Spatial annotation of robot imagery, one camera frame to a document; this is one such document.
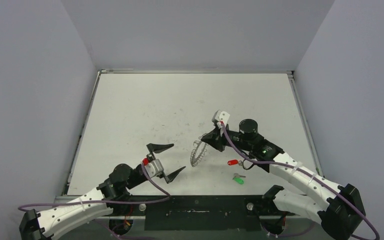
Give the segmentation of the silver keyring disc with rings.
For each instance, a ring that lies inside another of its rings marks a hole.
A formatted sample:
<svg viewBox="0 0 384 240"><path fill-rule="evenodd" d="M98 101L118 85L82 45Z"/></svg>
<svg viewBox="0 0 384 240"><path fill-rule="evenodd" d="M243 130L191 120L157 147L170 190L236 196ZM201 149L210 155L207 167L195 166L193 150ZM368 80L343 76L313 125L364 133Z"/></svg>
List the silver keyring disc with rings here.
<svg viewBox="0 0 384 240"><path fill-rule="evenodd" d="M193 142L193 149L190 153L190 165L194 168L197 167L198 164L202 161L204 158L207 148L209 145L206 142L202 141L203 135L198 138L198 140L195 140Z"/></svg>

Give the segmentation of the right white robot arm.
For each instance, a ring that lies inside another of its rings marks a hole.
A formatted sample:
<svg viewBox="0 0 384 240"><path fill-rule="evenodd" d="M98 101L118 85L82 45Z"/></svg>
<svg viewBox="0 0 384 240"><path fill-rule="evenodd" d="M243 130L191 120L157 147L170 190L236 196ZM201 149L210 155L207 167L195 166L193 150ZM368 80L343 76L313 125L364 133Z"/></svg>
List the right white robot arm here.
<svg viewBox="0 0 384 240"><path fill-rule="evenodd" d="M352 184L342 186L305 167L287 152L258 132L253 119L244 119L239 130L229 130L222 120L214 122L214 129L202 136L202 141L223 152L233 148L245 160L250 160L267 173L278 176L304 196L290 194L280 187L263 199L262 207L270 215L278 211L291 212L321 225L335 240L348 240L364 220L366 211L359 190Z"/></svg>

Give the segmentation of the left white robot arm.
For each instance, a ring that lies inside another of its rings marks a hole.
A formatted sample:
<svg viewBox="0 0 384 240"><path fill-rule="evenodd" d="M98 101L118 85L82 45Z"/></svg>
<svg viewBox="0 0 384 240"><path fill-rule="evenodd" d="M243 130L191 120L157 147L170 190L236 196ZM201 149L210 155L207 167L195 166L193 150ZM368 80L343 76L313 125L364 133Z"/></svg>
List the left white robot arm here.
<svg viewBox="0 0 384 240"><path fill-rule="evenodd" d="M152 178L164 179L171 183L183 170L182 168L166 174L163 164L156 158L174 144L147 144L148 154L133 168L126 163L118 164L108 178L97 187L66 203L46 203L46 210L36 210L37 204L22 205L18 209L24 212L18 227L23 240L58 240L66 233L99 217L124 215L129 206L149 205L168 201L170 194L161 190L166 197L154 200L134 201L130 190L144 182L155 182Z"/></svg>

